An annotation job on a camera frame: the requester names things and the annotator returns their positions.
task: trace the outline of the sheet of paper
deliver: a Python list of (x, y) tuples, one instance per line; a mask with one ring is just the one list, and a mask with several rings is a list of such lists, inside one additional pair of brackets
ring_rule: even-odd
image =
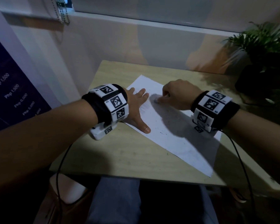
[(151, 133), (145, 134), (133, 125), (126, 124), (211, 177), (221, 132), (218, 131), (213, 138), (207, 139), (191, 126), (193, 113), (190, 110), (179, 111), (155, 103), (155, 98), (162, 95), (162, 84), (141, 75), (128, 89), (131, 87), (135, 88), (134, 93), (142, 88), (149, 93), (149, 99), (140, 107), (140, 114), (151, 128)]

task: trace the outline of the table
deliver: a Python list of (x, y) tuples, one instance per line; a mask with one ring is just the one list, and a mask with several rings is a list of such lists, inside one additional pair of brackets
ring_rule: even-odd
[[(105, 83), (128, 87), (140, 75), (161, 84), (176, 79), (188, 80), (202, 90), (218, 90), (242, 105), (233, 87), (235, 77), (112, 61), (102, 61), (90, 88)], [(247, 188), (232, 143), (224, 134), (220, 143), (213, 175), (208, 177), (126, 124), (119, 123), (102, 140), (93, 140), (89, 134), (79, 138), (71, 147), (61, 172)], [(237, 147), (253, 189), (261, 193), (280, 193), (280, 185), (242, 148)], [(63, 154), (52, 163), (50, 170), (57, 171), (62, 157)]]

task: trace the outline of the black wristband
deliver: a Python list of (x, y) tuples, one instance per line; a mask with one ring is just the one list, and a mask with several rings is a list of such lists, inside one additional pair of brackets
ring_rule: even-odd
[(208, 115), (209, 117), (212, 117), (213, 120), (213, 124), (212, 124), (212, 128), (221, 130), (223, 129), (228, 121), (238, 112), (238, 110), (240, 109), (240, 106), (232, 101), (228, 102), (224, 108), (218, 113), (215, 114), (212, 111), (210, 111), (209, 109), (199, 105), (199, 102), (201, 101), (201, 99), (204, 96), (208, 96), (207, 93), (209, 91), (204, 91), (203, 93), (201, 93), (193, 102), (192, 107), (191, 107), (191, 111), (194, 113), (195, 109), (198, 108), (201, 112), (205, 113), (206, 115)]
[(87, 101), (91, 105), (93, 110), (95, 111), (95, 113), (98, 117), (98, 123), (105, 122), (106, 125), (110, 125), (111, 121), (112, 121), (110, 111), (106, 107), (104, 101), (106, 101), (120, 93), (123, 95), (123, 97), (127, 101), (127, 93), (125, 92), (125, 90), (117, 84), (112, 84), (112, 85), (115, 86), (118, 90), (112, 94), (104, 96), (103, 98), (100, 98), (95, 93), (87, 93), (82, 96), (82, 99)]

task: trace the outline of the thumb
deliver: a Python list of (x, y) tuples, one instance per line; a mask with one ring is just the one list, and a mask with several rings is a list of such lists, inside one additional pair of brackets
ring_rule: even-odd
[(170, 101), (170, 97), (168, 96), (163, 96), (163, 97), (159, 97), (158, 99), (156, 99), (157, 103), (161, 103), (161, 104), (167, 104)]
[(144, 133), (150, 133), (150, 128), (145, 124), (145, 122), (143, 122), (140, 115), (135, 117), (133, 120), (135, 121), (136, 126), (139, 130)]

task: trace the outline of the plant pot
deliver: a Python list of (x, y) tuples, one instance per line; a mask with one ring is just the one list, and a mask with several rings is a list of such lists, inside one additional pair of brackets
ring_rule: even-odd
[(235, 89), (247, 96), (266, 97), (269, 90), (269, 77), (265, 72), (261, 72), (261, 67), (247, 65), (241, 72)]

